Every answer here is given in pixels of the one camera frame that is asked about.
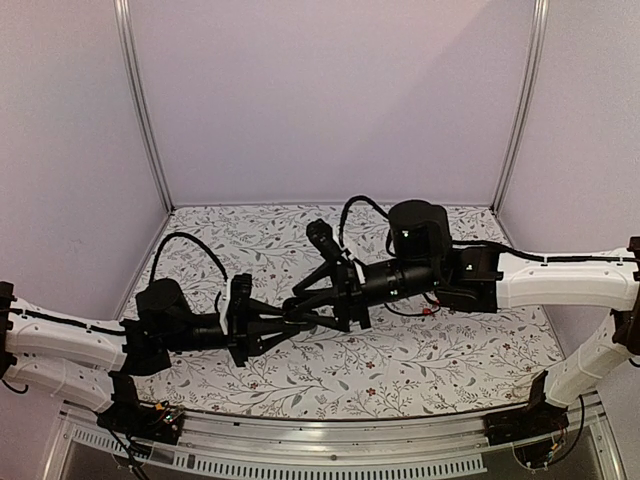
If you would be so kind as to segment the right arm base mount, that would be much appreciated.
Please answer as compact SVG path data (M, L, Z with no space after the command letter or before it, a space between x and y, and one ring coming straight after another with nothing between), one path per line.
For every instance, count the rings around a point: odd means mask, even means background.
M568 408L557 407L547 400L544 391L547 376L548 372L543 371L534 378L525 406L482 417L484 435L491 446L552 433L569 425Z

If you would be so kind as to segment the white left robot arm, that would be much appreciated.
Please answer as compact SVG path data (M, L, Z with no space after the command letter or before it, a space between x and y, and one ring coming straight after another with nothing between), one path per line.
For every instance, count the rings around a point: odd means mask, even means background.
M128 434L148 426L134 378L171 365L171 354L224 349L236 365L259 356L308 323L286 319L283 310L251 297L251 278L227 284L219 312L193 312L172 279L152 282L137 294L136 319L98 321L43 309L1 285L1 377L36 384L54 396L111 419Z

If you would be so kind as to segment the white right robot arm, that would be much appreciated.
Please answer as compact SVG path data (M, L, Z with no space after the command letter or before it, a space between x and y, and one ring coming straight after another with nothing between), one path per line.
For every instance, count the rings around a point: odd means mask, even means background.
M639 249L635 244L592 254L518 251L488 240L456 240L444 207L424 200L398 203L384 214L389 259L362 263L344 229L317 220L307 237L322 264L285 303L291 322L348 331L370 325L369 310L433 294L438 307L495 314L533 305L606 307L599 329L568 359L537 374L517 427L537 436L584 391L639 353Z

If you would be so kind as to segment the black earbud charging case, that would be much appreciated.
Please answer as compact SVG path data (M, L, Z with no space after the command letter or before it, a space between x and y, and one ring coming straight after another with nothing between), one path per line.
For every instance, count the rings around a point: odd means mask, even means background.
M289 298L282 305L283 322L285 325L299 327L302 330L310 330L315 326L314 319L316 312L308 309L301 309L299 305L301 299Z

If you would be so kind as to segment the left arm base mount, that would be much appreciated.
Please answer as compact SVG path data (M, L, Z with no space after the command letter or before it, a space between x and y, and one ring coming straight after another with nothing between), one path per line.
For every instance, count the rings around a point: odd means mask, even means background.
M111 405L97 413L97 425L105 430L168 445L177 445L184 425L184 408L164 401L154 405L140 402L133 379L110 372L113 383Z

